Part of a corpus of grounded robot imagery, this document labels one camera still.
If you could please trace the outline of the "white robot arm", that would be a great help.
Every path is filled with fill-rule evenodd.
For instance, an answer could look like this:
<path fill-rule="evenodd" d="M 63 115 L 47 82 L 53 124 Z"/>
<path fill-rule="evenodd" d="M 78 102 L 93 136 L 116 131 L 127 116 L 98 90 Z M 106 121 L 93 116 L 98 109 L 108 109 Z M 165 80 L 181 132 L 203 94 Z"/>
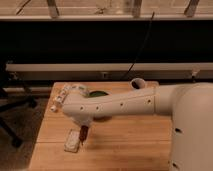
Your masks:
<path fill-rule="evenodd" d="M 213 84 L 161 85 L 87 98 L 75 87 L 62 111 L 80 123 L 116 115 L 169 115 L 169 171 L 213 171 Z"/>

